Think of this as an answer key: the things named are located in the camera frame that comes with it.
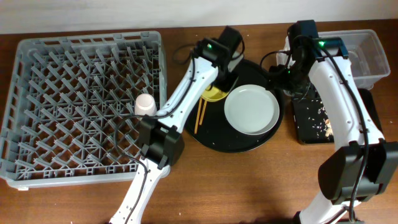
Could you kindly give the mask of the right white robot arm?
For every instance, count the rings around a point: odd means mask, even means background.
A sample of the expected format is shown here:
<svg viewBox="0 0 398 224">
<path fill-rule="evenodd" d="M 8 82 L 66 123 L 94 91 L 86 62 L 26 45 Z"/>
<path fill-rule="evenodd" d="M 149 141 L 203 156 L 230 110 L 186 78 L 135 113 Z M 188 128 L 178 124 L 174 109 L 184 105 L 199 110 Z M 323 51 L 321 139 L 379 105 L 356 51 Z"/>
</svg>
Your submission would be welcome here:
<svg viewBox="0 0 398 224">
<path fill-rule="evenodd" d="M 337 223 L 344 214 L 385 192 L 397 169 L 397 143 L 374 124 L 354 83 L 348 50 L 339 37 L 321 38 L 313 20 L 287 30 L 293 65 L 271 66 L 271 87 L 297 93 L 307 83 L 318 92 L 330 121 L 335 153 L 318 170 L 320 192 L 295 214 L 294 223 Z"/>
</svg>

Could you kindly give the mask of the white round plate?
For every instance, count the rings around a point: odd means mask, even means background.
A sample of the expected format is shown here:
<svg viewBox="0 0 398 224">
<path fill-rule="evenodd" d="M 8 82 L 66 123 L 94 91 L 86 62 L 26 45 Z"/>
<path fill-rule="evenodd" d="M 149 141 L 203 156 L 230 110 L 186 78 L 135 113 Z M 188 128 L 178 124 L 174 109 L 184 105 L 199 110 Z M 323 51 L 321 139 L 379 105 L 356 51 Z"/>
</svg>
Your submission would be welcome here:
<svg viewBox="0 0 398 224">
<path fill-rule="evenodd" d="M 242 85 L 227 96 L 224 115 L 235 130 L 255 136 L 270 131 L 277 124 L 280 108 L 271 91 L 259 85 Z"/>
</svg>

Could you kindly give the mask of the pink plastic cup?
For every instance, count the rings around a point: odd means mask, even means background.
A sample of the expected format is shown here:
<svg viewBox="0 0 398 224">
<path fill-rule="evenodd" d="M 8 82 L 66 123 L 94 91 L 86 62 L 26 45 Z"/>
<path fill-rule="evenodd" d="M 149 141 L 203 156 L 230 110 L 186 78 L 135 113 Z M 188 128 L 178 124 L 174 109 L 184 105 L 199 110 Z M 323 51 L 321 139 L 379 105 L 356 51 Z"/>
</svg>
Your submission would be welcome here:
<svg viewBox="0 0 398 224">
<path fill-rule="evenodd" d="M 136 98 L 134 105 L 134 114 L 153 116 L 156 114 L 156 111 L 157 108 L 155 104 L 155 99 L 152 95 L 143 93 Z"/>
</svg>

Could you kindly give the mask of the yellow bowl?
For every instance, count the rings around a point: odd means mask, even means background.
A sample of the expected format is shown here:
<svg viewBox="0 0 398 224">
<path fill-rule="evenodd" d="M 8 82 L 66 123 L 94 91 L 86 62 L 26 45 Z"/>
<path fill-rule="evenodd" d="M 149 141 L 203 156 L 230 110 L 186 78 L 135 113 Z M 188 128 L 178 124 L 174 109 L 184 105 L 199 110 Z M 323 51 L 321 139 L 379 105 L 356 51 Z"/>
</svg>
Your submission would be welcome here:
<svg viewBox="0 0 398 224">
<path fill-rule="evenodd" d="M 222 91 L 215 86 L 209 86 L 205 89 L 205 91 L 201 94 L 201 97 L 208 102 L 217 102 L 228 96 L 228 92 Z"/>
</svg>

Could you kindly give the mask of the food scraps and rice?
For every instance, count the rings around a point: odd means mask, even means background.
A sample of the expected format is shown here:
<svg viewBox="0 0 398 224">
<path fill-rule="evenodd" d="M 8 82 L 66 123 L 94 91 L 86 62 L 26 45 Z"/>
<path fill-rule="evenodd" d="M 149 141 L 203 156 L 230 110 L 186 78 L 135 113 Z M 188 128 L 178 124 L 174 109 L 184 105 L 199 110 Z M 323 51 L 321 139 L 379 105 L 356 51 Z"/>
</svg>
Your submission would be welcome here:
<svg viewBox="0 0 398 224">
<path fill-rule="evenodd" d="M 310 100 L 306 109 L 307 121 L 310 123 L 311 129 L 315 131 L 317 139 L 331 139 L 333 130 L 322 100 Z"/>
</svg>

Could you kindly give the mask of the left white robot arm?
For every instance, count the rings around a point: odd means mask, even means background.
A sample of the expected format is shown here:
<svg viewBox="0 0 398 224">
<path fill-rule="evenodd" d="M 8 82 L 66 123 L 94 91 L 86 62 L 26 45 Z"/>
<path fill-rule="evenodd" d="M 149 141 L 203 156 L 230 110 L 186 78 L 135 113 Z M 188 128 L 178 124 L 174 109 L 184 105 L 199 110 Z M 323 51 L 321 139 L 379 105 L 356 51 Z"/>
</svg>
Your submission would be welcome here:
<svg viewBox="0 0 398 224">
<path fill-rule="evenodd" d="M 193 107 L 204 92 L 210 92 L 213 101 L 220 101 L 235 86 L 238 77 L 233 70 L 243 59 L 238 47 L 244 47 L 243 37 L 230 26 L 218 38 L 198 41 L 185 76 L 166 104 L 153 116 L 138 116 L 141 156 L 133 159 L 138 168 L 110 223 L 141 222 L 159 180 L 168 176 L 183 152 L 182 131 Z"/>
</svg>

